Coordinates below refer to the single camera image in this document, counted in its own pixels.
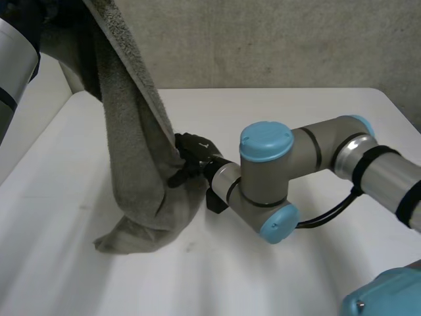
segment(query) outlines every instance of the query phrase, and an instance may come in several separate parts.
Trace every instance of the blue end cap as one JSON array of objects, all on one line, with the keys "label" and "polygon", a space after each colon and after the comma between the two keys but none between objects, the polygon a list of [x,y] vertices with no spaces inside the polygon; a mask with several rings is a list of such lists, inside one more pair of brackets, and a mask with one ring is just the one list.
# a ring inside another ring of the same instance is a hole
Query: blue end cap
[{"label": "blue end cap", "polygon": [[285,155],[294,144],[288,126],[279,122],[257,122],[241,133],[239,152],[253,163],[265,163]]},{"label": "blue end cap", "polygon": [[360,115],[349,115],[349,117],[353,117],[354,119],[361,121],[366,126],[370,135],[374,137],[373,127],[371,126],[370,122],[368,122],[364,117],[361,117]]},{"label": "blue end cap", "polygon": [[[388,270],[349,294],[342,302],[340,316],[419,316],[421,312],[421,271],[410,268]],[[357,302],[364,302],[359,310]]]},{"label": "blue end cap", "polygon": [[269,244],[277,244],[287,238],[297,227],[300,220],[298,209],[292,205],[286,205],[276,211],[260,228],[260,237]]}]

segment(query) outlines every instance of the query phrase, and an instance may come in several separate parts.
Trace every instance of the concrete wall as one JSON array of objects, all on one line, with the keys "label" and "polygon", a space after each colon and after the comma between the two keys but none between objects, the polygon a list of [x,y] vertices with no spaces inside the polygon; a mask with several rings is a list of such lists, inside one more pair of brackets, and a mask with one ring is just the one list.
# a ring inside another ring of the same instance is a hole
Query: concrete wall
[{"label": "concrete wall", "polygon": [[421,130],[418,0],[115,1],[159,88],[372,87]]}]

